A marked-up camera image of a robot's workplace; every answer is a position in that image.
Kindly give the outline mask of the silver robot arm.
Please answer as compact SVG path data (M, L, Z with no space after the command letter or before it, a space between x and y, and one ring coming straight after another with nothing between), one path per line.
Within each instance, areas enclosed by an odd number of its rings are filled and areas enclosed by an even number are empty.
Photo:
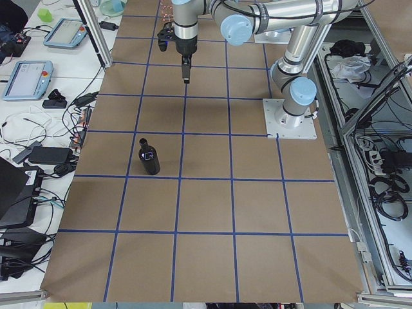
M291 28L284 55L277 61L272 79L283 87L287 76L298 77L322 27L346 18L356 1L271 1L242 4L237 1L173 1L173 32L182 56L182 79L190 82L191 58L197 50L198 18L211 15L222 37L240 46L253 35Z

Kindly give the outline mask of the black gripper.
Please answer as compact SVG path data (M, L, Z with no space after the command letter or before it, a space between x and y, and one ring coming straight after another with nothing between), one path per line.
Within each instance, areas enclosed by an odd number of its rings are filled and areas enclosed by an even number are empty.
M182 79L185 84L190 83L191 57L197 51L197 36L192 39L176 38L176 51L182 56Z

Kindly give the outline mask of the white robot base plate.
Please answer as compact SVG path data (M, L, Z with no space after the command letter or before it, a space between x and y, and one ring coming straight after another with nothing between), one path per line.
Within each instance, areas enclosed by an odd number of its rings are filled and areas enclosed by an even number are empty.
M283 109L284 99L263 99L267 138L315 140L314 120L310 108L300 116L291 116Z

